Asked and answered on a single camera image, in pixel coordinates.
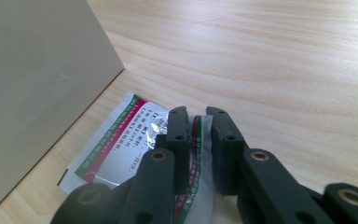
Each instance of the wood grain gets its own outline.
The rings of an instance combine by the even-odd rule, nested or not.
[[[0,223],[49,223],[62,172],[126,91],[224,108],[300,184],[358,186],[358,1],[89,3],[126,70],[0,204]],[[213,223],[241,223],[235,199],[215,210]]]

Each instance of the cardboard box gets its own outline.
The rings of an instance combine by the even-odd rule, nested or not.
[[[0,201],[123,68],[85,0],[0,1]]]

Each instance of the wooden table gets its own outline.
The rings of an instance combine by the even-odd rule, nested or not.
[[[126,91],[221,107],[300,184],[358,186],[358,1],[89,3],[126,70],[2,201],[0,223],[50,222],[63,171]],[[241,223],[235,198],[215,210],[213,223]]]

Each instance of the green stripe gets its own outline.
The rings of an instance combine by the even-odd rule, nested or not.
[[[136,102],[139,100],[139,96],[133,95],[130,103],[126,106],[124,111],[118,116],[115,123],[106,131],[103,138],[101,138],[100,142],[95,146],[95,148],[89,153],[88,157],[82,162],[82,164],[77,168],[75,171],[75,174],[79,177],[83,177],[83,175],[87,172],[89,166],[92,164],[92,162],[97,158],[98,153],[100,153],[101,149],[103,149],[103,146],[105,143],[109,140],[112,133],[115,132],[118,125],[123,121],[124,118],[127,117],[127,115],[130,113]]]

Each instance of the plastic wrapper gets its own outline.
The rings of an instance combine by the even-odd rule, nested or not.
[[[157,134],[167,133],[169,111],[127,92],[99,129],[68,165],[60,188],[71,193],[94,182],[110,189],[136,174],[141,158],[154,148]],[[208,224],[213,211],[213,117],[190,117],[191,153],[189,188],[175,197],[176,224]]]
[[[59,183],[66,193],[86,183],[114,188],[136,174],[156,135],[167,132],[168,111],[127,92],[99,129],[68,165]]]

